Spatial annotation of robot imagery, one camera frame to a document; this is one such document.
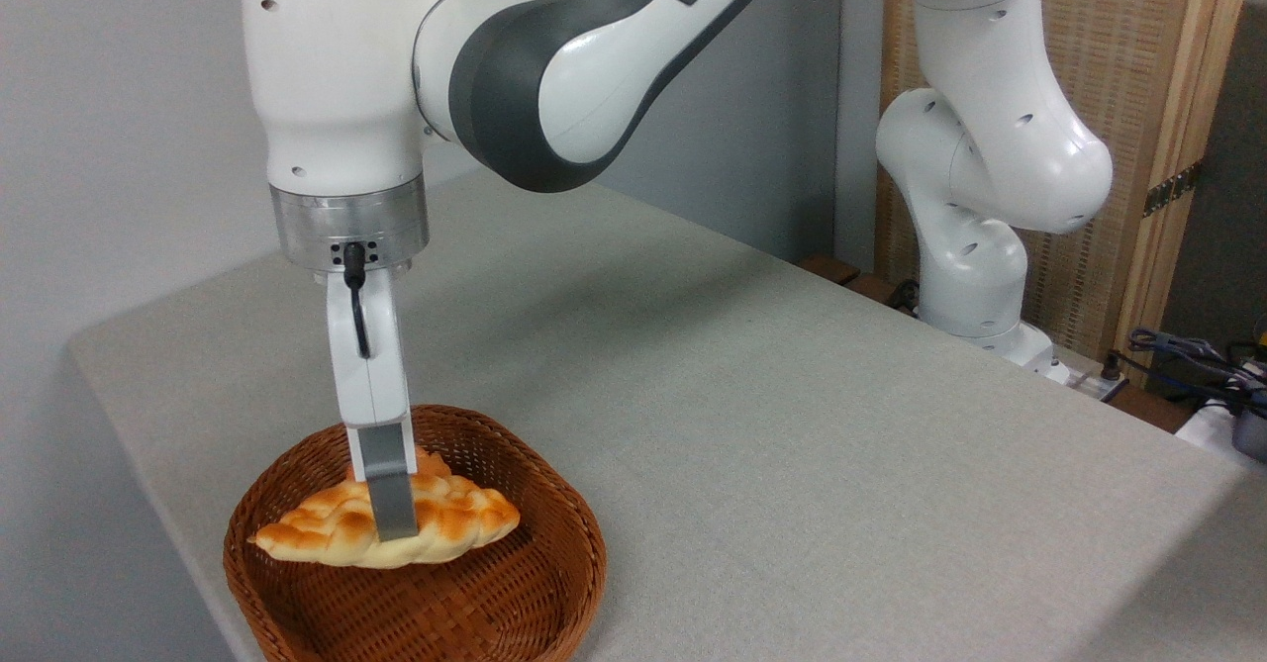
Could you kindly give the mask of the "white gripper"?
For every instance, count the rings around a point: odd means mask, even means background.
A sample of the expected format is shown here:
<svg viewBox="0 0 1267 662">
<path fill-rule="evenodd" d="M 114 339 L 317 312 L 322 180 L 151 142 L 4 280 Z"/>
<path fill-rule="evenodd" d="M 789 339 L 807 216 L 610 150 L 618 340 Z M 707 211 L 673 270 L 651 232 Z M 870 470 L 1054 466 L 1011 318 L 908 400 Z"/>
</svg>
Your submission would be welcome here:
<svg viewBox="0 0 1267 662">
<path fill-rule="evenodd" d="M 418 463 L 412 425 L 405 424 L 409 394 L 400 328 L 389 269 L 370 270 L 361 287 L 360 304 L 367 358 L 360 340 L 351 289 L 340 273 L 329 273 L 327 331 L 337 391 L 337 405 L 348 443 L 353 479 L 367 484 L 367 498 L 378 536 L 383 542 L 418 534 L 411 476 Z"/>
</svg>

